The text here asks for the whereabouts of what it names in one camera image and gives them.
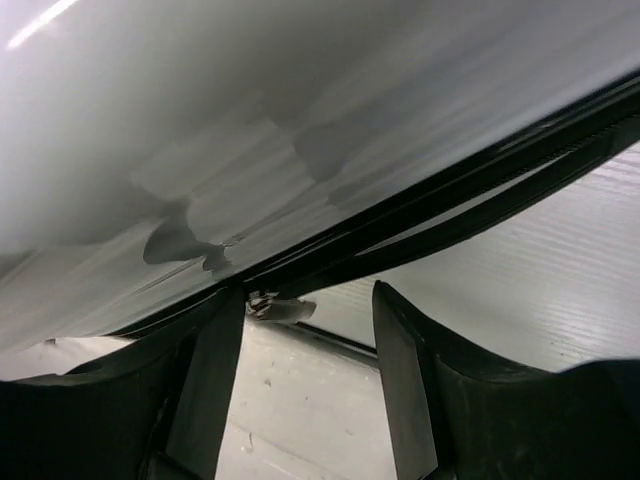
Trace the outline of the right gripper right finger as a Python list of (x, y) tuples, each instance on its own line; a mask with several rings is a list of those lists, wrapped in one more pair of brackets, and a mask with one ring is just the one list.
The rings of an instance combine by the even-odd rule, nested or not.
[(385, 282), (373, 326), (401, 479), (635, 479), (639, 363), (548, 372), (497, 355)]

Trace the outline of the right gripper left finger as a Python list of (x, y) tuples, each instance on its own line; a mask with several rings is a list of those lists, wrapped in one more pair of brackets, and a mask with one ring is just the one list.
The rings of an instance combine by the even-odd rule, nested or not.
[(5, 479), (211, 479), (245, 304), (224, 289), (63, 375), (1, 385)]

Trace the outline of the small black kids suitcase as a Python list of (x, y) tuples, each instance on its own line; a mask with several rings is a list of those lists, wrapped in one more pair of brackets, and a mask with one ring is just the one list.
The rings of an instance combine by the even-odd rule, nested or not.
[(1, 347), (309, 291), (638, 111), (635, 1), (5, 1)]

